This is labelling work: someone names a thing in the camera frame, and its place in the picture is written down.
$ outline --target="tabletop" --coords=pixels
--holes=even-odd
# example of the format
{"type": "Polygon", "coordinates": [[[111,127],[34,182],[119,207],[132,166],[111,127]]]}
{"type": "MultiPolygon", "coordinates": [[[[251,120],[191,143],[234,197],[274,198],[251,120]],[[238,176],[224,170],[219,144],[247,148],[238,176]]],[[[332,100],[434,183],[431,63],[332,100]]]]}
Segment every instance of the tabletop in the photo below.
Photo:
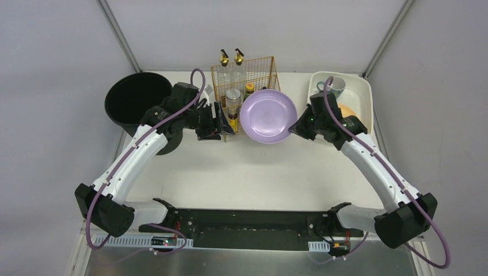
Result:
{"type": "MultiPolygon", "coordinates": [[[[190,72],[157,73],[172,84],[190,78],[190,72]]],[[[306,108],[311,75],[278,74],[281,91],[298,116],[306,108]]],[[[212,84],[210,72],[205,78],[212,84]]],[[[200,83],[196,76],[195,85],[200,83]]],[[[277,144],[260,144],[245,135],[227,142],[197,141],[187,129],[176,150],[153,157],[127,201],[154,197],[177,208],[319,211],[342,202],[382,208],[362,173],[332,145],[296,135],[277,144]]]]}

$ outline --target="white wall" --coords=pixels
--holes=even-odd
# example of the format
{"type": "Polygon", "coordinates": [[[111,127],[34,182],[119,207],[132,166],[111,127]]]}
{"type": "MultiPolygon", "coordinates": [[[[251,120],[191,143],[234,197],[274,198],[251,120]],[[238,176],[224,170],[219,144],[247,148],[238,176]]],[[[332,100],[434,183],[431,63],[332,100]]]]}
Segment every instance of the white wall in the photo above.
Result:
{"type": "MultiPolygon", "coordinates": [[[[371,75],[392,163],[439,201],[451,247],[438,275],[486,275],[488,265],[487,1],[417,1],[371,75]]],[[[426,234],[433,259],[444,254],[426,234]]]]}
{"type": "Polygon", "coordinates": [[[144,70],[209,70],[239,48],[274,55],[280,72],[364,72],[403,1],[108,2],[144,70]]]}
{"type": "Polygon", "coordinates": [[[3,1],[0,26],[0,275],[62,275],[74,190],[120,134],[104,97],[131,68],[95,1],[3,1]]]}

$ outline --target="plate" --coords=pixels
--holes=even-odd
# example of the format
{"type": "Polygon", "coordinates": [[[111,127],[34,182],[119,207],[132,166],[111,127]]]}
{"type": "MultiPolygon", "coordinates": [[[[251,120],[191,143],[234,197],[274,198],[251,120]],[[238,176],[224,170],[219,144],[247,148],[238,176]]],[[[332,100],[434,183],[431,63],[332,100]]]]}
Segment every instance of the plate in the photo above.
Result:
{"type": "Polygon", "coordinates": [[[290,98],[272,89],[260,90],[249,96],[239,116],[244,132],[264,144],[283,141],[291,134],[288,128],[298,118],[290,98]]]}

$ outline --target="gold wire rack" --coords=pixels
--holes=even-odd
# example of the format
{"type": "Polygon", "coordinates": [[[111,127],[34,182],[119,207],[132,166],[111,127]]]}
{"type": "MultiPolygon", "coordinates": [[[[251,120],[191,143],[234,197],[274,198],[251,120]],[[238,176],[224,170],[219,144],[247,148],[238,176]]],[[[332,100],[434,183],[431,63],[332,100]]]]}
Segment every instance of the gold wire rack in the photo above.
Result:
{"type": "MultiPolygon", "coordinates": [[[[241,91],[241,104],[244,100],[243,88],[247,83],[254,84],[254,92],[261,89],[274,89],[280,91],[280,82],[278,81],[278,71],[276,70],[274,56],[261,57],[259,59],[245,60],[239,66],[236,63],[229,63],[227,66],[217,65],[211,67],[213,90],[215,98],[220,101],[227,116],[226,108],[226,91],[231,88],[237,88],[241,91]],[[236,70],[245,72],[246,80],[234,82],[232,74],[236,70]]],[[[239,121],[237,135],[244,134],[239,121]]]]}

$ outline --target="gold bottle spout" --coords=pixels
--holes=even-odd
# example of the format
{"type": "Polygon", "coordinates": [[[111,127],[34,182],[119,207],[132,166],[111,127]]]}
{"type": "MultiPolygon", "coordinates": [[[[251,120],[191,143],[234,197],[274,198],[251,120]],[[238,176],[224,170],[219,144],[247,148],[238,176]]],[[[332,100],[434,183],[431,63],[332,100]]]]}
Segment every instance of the gold bottle spout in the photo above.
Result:
{"type": "Polygon", "coordinates": [[[224,49],[221,49],[220,51],[222,53],[222,56],[220,56],[220,63],[223,67],[225,67],[228,65],[228,54],[225,52],[224,49]]]}
{"type": "Polygon", "coordinates": [[[244,61],[244,54],[241,52],[241,50],[239,50],[239,48],[235,49],[235,53],[236,53],[234,57],[235,64],[241,65],[242,62],[244,61]]]}

